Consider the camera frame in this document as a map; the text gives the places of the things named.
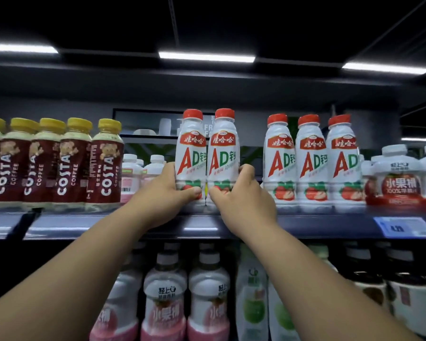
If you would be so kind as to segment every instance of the person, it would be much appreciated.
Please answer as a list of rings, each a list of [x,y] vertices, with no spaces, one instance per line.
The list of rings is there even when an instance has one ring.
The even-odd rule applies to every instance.
[[[177,191],[173,163],[132,199],[0,298],[0,341],[85,341],[135,242],[201,193]],[[415,341],[415,334],[281,229],[273,198],[244,165],[210,196],[267,270],[304,341]]]

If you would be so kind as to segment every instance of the brown bottle label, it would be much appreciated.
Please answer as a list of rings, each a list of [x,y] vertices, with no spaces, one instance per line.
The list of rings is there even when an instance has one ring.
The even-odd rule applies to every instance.
[[[120,202],[123,147],[115,141],[92,141],[87,203]]]
[[[23,200],[30,144],[22,139],[0,141],[0,202]]]
[[[33,140],[28,151],[30,160],[24,202],[52,202],[57,178],[60,143],[53,140]]]
[[[85,202],[90,145],[90,141],[79,139],[64,139],[60,142],[54,203]]]

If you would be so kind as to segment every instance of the hand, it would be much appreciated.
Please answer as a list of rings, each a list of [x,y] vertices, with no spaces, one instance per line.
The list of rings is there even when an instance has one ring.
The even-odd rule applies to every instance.
[[[210,189],[210,197],[221,212],[228,229],[243,238],[252,228],[276,224],[276,205],[266,190],[254,178],[254,167],[245,164],[232,191]]]
[[[202,194],[202,189],[198,186],[186,190],[175,188],[175,163],[172,162],[164,165],[162,173],[138,190],[125,207],[138,211],[137,217],[147,229],[151,229],[173,219],[199,194]]]

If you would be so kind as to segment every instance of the forearm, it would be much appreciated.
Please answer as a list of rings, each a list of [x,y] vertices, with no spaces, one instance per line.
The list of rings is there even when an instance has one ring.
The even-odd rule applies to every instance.
[[[244,241],[259,258],[306,341],[419,340],[276,224]]]
[[[88,339],[126,256],[144,232],[138,220],[135,206],[120,208],[2,297],[0,341]]]

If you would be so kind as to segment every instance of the fluorescent light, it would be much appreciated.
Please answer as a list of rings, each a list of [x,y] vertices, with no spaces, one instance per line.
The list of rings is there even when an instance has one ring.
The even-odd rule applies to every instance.
[[[57,49],[50,45],[16,45],[0,44],[0,52],[6,53],[35,53],[35,54],[58,54]]]
[[[426,142],[426,138],[402,138],[402,141],[422,141]]]
[[[243,62],[243,63],[252,63],[256,59],[255,56],[175,53],[170,51],[160,51],[159,58],[188,59],[188,60],[196,60],[196,61]]]
[[[421,75],[426,73],[426,67],[396,66],[392,64],[375,64],[362,62],[347,62],[343,69],[370,70],[373,72],[400,73]]]

